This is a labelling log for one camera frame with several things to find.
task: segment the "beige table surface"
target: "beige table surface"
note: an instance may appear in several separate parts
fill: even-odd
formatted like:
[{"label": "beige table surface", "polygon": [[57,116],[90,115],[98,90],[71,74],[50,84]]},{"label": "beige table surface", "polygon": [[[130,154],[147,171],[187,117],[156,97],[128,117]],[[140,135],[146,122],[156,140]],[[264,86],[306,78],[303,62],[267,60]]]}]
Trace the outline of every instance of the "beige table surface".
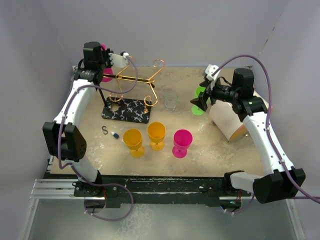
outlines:
[{"label": "beige table surface", "polygon": [[[227,143],[218,127],[212,124],[209,117],[211,106],[202,116],[192,114],[190,100],[203,81],[203,71],[204,67],[165,67],[155,77],[159,102],[151,109],[149,123],[161,122],[166,127],[165,146],[161,151],[153,151],[149,147],[148,124],[103,119],[101,113],[104,104],[97,91],[88,103],[79,126],[87,142],[86,155],[93,166],[103,175],[221,177],[226,172],[236,170],[263,175],[262,161],[250,136]],[[138,68],[140,78],[149,78],[154,72],[153,67]],[[133,69],[125,73],[134,76]],[[230,82],[232,75],[233,69],[230,68],[220,72],[220,76]],[[131,81],[120,82],[122,90],[133,84]],[[115,80],[102,83],[101,86],[118,89]],[[178,93],[174,112],[166,111],[164,97],[168,89]],[[138,83],[124,97],[143,100],[146,95],[152,95],[150,87],[146,83]],[[102,126],[106,126],[109,134],[103,134]],[[122,140],[124,133],[132,128],[142,133],[145,153],[140,158],[132,157]],[[172,154],[173,135],[179,129],[187,129],[193,135],[188,154],[182,159]],[[115,139],[110,132],[119,134],[119,139]],[[60,170],[57,159],[54,159],[51,174],[73,174],[73,171],[70,167]]]}]

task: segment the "small blue object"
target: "small blue object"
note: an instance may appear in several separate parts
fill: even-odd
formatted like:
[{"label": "small blue object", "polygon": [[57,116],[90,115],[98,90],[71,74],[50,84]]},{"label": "small blue object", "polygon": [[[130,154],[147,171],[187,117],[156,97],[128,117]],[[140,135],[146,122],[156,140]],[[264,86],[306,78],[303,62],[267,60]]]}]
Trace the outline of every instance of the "small blue object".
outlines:
[{"label": "small blue object", "polygon": [[118,138],[119,138],[119,135],[118,135],[118,134],[116,134],[114,131],[112,131],[112,132],[111,132],[111,134],[112,134],[112,136],[114,136],[116,139],[118,139]]}]

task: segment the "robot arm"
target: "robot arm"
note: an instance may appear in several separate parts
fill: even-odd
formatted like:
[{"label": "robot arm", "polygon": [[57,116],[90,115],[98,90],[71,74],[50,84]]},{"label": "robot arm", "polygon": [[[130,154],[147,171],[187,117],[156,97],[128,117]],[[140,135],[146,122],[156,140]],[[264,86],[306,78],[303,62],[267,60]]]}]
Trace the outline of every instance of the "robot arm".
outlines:
[{"label": "robot arm", "polygon": [[[288,179],[266,133],[265,122],[268,109],[260,97],[253,95],[253,72],[246,68],[237,68],[233,73],[232,84],[222,85],[218,73],[211,76],[215,69],[218,69],[218,66],[209,65],[207,67],[203,74],[204,82],[200,84],[205,87],[205,91],[190,102],[203,111],[208,109],[208,98],[210,98],[211,105],[215,104],[216,100],[231,103],[233,111],[252,136],[261,156],[265,174],[265,176],[257,176],[244,171],[228,172],[224,176],[229,187],[253,193],[260,203],[294,197],[298,190]],[[270,124],[268,130],[277,149],[283,155],[284,163],[291,176],[301,186],[306,178],[303,169],[295,169],[283,151]]]},{"label": "robot arm", "polygon": [[95,169],[86,156],[87,142],[81,135],[78,126],[82,115],[95,94],[95,86],[103,79],[105,68],[126,67],[129,62],[128,53],[114,54],[110,49],[104,49],[98,42],[87,42],[83,47],[84,58],[79,62],[73,78],[71,92],[59,114],[53,122],[45,122],[42,130],[49,153],[58,157],[58,138],[61,139],[61,159],[72,166],[85,179],[92,183],[100,182],[100,173]]}]

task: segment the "yellow goblet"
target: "yellow goblet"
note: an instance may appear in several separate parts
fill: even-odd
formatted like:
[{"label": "yellow goblet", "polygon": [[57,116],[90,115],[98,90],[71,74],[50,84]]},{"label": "yellow goblet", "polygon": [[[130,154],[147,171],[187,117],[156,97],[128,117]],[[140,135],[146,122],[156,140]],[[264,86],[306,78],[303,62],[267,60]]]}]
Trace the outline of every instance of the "yellow goblet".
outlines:
[{"label": "yellow goblet", "polygon": [[153,122],[148,126],[148,135],[150,138],[150,148],[154,151],[160,151],[165,147],[166,128],[161,122]]},{"label": "yellow goblet", "polygon": [[129,129],[123,135],[123,141],[130,149],[132,157],[139,158],[145,153],[142,146],[142,134],[138,129]]}]

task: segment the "wall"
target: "wall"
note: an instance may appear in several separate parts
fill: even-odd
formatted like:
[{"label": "wall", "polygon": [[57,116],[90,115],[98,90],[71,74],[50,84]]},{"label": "wall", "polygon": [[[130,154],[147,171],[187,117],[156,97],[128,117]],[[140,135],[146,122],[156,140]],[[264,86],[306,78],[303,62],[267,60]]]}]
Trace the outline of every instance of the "wall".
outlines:
[{"label": "wall", "polygon": [[[303,168],[303,188],[320,196],[320,2],[291,0],[259,59],[271,78],[274,130],[297,168]],[[267,98],[265,77],[256,65],[255,87]],[[319,239],[320,205],[297,201],[309,240]]]},{"label": "wall", "polygon": [[98,41],[138,65],[206,66],[258,56],[289,0],[41,1],[73,64],[85,42]]},{"label": "wall", "polygon": [[42,125],[62,107],[70,77],[39,1],[0,1],[0,239],[18,239],[49,156]]}]

